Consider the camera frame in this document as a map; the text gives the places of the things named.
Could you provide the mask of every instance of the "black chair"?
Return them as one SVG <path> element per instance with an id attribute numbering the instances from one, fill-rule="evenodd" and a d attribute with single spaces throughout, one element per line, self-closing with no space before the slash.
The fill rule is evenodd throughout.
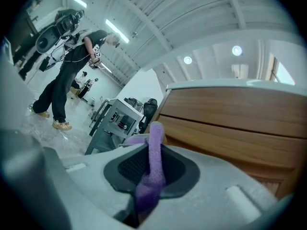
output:
<path id="1" fill-rule="evenodd" d="M 146 128 L 148 127 L 157 109 L 158 109 L 158 104 L 156 99 L 149 99 L 149 101 L 144 104 L 143 113 L 146 120 L 143 123 L 142 122 L 142 120 L 144 119 L 143 117 L 139 122 L 140 134 L 144 134 Z"/>

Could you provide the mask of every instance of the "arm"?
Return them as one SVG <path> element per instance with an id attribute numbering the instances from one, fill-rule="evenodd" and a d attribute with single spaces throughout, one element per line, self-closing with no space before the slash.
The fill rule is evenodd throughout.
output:
<path id="1" fill-rule="evenodd" d="M 87 36 L 84 38 L 84 45 L 85 45 L 87 52 L 91 56 L 91 60 L 94 60 L 95 59 L 95 53 L 93 51 L 93 44 L 92 44 L 91 39 Z"/>

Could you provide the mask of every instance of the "black device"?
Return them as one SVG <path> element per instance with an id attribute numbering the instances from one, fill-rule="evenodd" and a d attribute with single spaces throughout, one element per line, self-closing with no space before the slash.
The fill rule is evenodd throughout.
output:
<path id="1" fill-rule="evenodd" d="M 101 61 L 100 61 L 100 59 L 98 59 L 97 61 L 95 61 L 95 62 L 93 62 L 93 63 L 90 63 L 89 64 L 89 66 L 90 66 L 90 68 L 92 68 L 93 70 L 98 70 L 98 69 L 100 69 L 100 67 L 98 67 L 98 66 L 96 66 L 95 64 L 96 63 L 101 63 Z"/>
<path id="2" fill-rule="evenodd" d="M 70 36 L 78 27 L 80 16 L 69 14 L 58 19 L 55 24 L 44 30 L 36 41 L 36 49 L 44 54 L 55 46 L 62 38 Z"/>
<path id="3" fill-rule="evenodd" d="M 140 134 L 144 134 L 146 128 L 148 127 L 157 109 L 158 109 L 158 102 L 154 98 L 150 98 L 148 102 L 144 104 L 144 109 L 143 109 L 144 116 L 139 122 Z"/>

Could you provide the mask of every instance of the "black t-shirt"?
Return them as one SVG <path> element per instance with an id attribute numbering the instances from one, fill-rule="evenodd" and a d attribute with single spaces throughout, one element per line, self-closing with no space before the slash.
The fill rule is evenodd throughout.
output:
<path id="1" fill-rule="evenodd" d="M 100 49 L 100 47 L 105 43 L 106 36 L 107 36 L 107 32 L 103 30 L 98 30 L 96 32 L 93 32 L 87 35 L 86 37 L 88 37 L 92 41 L 93 51 L 97 52 Z M 81 60 L 77 62 L 77 66 L 79 69 L 82 69 L 85 66 L 85 64 L 88 62 L 89 59 L 90 59 L 90 56 L 84 44 L 77 46 L 73 51 L 68 53 L 65 57 L 65 60 L 71 60 L 71 61 Z"/>

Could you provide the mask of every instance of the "metal stand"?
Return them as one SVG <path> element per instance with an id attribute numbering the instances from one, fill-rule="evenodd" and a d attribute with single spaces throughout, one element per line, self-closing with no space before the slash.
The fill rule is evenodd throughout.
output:
<path id="1" fill-rule="evenodd" d="M 115 112 L 118 116 L 127 115 L 134 120 L 128 130 L 118 127 L 121 118 L 114 118 L 112 121 L 110 120 Z M 85 152 L 85 155 L 91 154 L 93 149 L 102 152 L 115 149 L 116 146 L 113 142 L 112 135 L 121 137 L 124 140 L 129 138 L 133 134 L 133 131 L 141 118 L 142 114 L 129 106 L 129 104 L 118 99 L 110 100 L 90 132 L 90 136 L 93 136 L 93 138 Z"/>
<path id="2" fill-rule="evenodd" d="M 104 102 L 101 104 L 101 106 L 100 106 L 99 109 L 97 110 L 95 116 L 93 116 L 92 122 L 91 122 L 91 124 L 90 124 L 90 128 L 91 128 L 91 125 L 93 124 L 93 122 L 95 122 L 95 119 L 97 118 L 99 112 L 100 112 L 101 109 L 104 107 L 104 105 L 106 104 L 106 102 L 108 102 L 108 100 L 104 100 Z"/>

